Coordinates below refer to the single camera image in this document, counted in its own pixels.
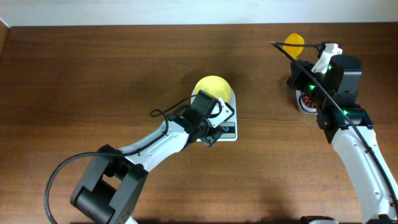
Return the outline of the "yellow measuring scoop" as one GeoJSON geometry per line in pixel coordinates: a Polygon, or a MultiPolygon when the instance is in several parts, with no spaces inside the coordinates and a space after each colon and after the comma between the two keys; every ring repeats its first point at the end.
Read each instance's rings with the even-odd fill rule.
{"type": "Polygon", "coordinates": [[[289,45],[284,45],[282,48],[295,60],[297,60],[297,57],[301,54],[303,51],[303,47],[298,47],[297,45],[303,45],[305,43],[304,38],[297,34],[293,33],[290,34],[285,42],[285,44],[289,45]]]}

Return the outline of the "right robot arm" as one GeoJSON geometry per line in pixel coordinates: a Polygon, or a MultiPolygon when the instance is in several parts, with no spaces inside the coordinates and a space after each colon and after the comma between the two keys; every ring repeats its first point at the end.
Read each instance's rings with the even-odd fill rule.
{"type": "Polygon", "coordinates": [[[376,139],[374,124],[356,103],[361,61],[335,55],[325,73],[292,60],[289,87],[306,93],[317,104],[317,123],[347,170],[361,207],[363,223],[397,223],[397,182],[376,139]]]}

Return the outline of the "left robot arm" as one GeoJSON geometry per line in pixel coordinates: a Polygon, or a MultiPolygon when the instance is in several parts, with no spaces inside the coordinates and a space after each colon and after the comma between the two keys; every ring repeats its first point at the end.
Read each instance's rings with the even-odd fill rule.
{"type": "Polygon", "coordinates": [[[212,146],[223,134],[221,123],[234,115],[222,98],[205,91],[190,96],[190,105],[150,112],[163,116],[158,129],[118,150],[101,147],[75,187],[70,203],[95,223],[135,223],[132,213],[151,170],[163,160],[201,141],[212,146]]]}

